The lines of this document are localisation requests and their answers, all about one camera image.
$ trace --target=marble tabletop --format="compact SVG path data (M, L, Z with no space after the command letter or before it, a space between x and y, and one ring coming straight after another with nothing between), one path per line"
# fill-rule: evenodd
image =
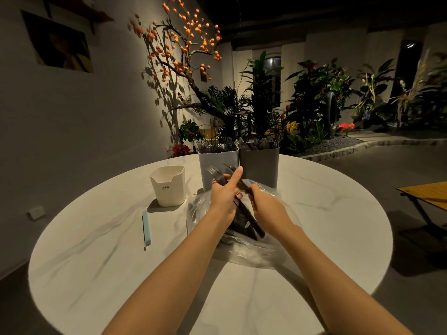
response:
M142 211L155 199L149 174L185 166L187 196L202 187L197 155L133 169L92 188L64 208L31 256L31 294L64 335L100 334L138 285L186 237L186 208L149 208L152 245L142 239ZM280 155L278 192L306 234L368 293L381 282L393 238L387 215L360 184L319 163ZM212 260L178 333L319 334L320 316L293 271Z

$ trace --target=gravel bed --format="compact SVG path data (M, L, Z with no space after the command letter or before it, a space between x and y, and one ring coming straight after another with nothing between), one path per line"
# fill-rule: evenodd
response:
M336 136L332 140L323 140L323 142L321 142L319 145L312 146L310 149L307 149L294 156L306 156L325 153L327 151L336 151L337 149L355 146L359 143L362 143L362 141L357 140L356 138L348 136Z

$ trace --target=light blue pen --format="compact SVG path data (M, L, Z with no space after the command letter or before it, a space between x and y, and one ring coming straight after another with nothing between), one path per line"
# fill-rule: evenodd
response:
M142 231L144 235L144 250L151 245L151 231L149 230L148 212L146 210L142 213Z

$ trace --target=ceiling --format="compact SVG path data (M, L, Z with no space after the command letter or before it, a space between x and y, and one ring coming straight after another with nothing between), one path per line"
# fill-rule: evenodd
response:
M446 1L197 0L223 41L258 49L305 41L307 33L366 26L369 31L447 21Z

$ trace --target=forearm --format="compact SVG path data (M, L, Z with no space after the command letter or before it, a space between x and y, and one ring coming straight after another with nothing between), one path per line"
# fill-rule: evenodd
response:
M103 335L175 334L225 232L210 211L137 288Z
M280 242L301 270L318 310L335 335L410 335L411 332L338 268L298 226Z

